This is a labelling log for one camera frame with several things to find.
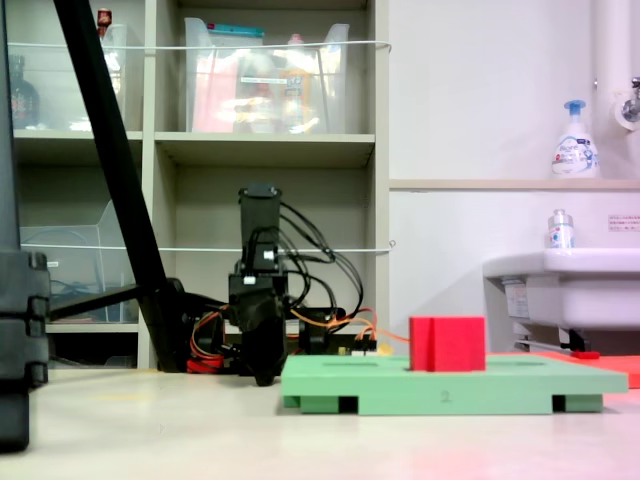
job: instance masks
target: floor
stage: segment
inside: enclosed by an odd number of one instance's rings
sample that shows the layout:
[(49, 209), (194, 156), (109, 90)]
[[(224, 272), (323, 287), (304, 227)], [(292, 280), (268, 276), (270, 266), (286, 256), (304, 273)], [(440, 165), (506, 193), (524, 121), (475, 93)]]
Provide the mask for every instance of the floor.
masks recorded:
[(640, 478), (640, 391), (603, 414), (299, 416), (252, 379), (53, 371), (2, 480)]

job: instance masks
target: green base plate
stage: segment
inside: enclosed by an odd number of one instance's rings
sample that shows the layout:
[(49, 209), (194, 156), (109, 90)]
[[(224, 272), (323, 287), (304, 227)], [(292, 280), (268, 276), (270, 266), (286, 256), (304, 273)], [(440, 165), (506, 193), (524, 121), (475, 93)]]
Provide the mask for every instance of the green base plate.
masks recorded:
[(408, 357), (289, 357), (285, 408), (360, 415), (501, 415), (600, 412), (603, 393), (628, 391), (627, 376), (535, 355), (488, 356), (487, 370), (409, 370)]

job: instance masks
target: black stand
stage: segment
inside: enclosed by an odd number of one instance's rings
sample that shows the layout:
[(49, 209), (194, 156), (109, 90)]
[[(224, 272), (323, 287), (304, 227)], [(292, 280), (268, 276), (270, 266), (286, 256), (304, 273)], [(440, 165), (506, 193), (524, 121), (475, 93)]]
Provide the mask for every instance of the black stand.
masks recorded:
[(184, 372), (189, 357), (187, 297), (162, 267), (89, 1), (54, 3), (136, 284), (50, 312), (46, 259), (20, 251), (5, 2), (0, 0), (0, 451), (23, 450), (29, 443), (28, 392), (47, 382), (49, 318), (136, 298), (159, 368)]

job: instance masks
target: white wire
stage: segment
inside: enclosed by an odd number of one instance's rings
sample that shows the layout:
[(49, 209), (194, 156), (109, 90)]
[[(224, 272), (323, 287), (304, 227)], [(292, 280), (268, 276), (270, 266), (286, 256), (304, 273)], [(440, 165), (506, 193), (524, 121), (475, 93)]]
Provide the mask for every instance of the white wire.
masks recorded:
[[(126, 250), (126, 247), (101, 247), (96, 245), (44, 245), (35, 243), (23, 243), (22, 247), (28, 248), (64, 248), (64, 249), (80, 249), (80, 250)], [(210, 252), (210, 253), (242, 253), (240, 248), (181, 248), (181, 247), (161, 247), (161, 252)], [(333, 251), (337, 253), (389, 253), (392, 248), (336, 248)], [(314, 248), (301, 248), (297, 250), (300, 253), (321, 253), (322, 250)]]
[[(28, 48), (64, 48), (66, 49), (66, 45), (52, 45), (48, 43), (20, 43), (20, 42), (9, 42), (7, 45), (10, 47), (28, 47)], [(276, 48), (300, 48), (303, 47), (324, 47), (330, 45), (379, 45), (382, 47), (389, 47), (389, 52), (393, 46), (389, 42), (383, 42), (380, 40), (350, 40), (347, 42), (326, 42), (326, 43), (304, 43), (302, 45), (255, 45), (250, 47), (169, 47), (169, 46), (161, 46), (161, 47), (146, 47), (143, 45), (131, 45), (127, 47), (116, 47), (111, 45), (103, 45), (102, 48), (105, 50), (254, 50), (254, 49), (276, 49)]]

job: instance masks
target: wooden shelf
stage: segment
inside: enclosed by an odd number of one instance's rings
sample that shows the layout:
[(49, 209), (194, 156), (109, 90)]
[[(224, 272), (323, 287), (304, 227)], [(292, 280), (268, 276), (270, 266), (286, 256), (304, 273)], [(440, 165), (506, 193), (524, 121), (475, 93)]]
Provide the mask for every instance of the wooden shelf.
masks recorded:
[(480, 180), (440, 180), (440, 179), (396, 179), (389, 181), (391, 191), (640, 191), (640, 179), (480, 179)]
[(250, 10), (365, 10), (367, 0), (178, 0), (181, 7)]
[(49, 323), (47, 333), (138, 333), (137, 323)]
[(267, 168), (362, 168), (375, 135), (268, 135), (158, 132), (156, 143), (178, 165)]
[[(99, 165), (92, 132), (58, 130), (14, 131), (19, 165), (77, 167)], [(142, 165), (142, 132), (128, 132), (136, 165)]]

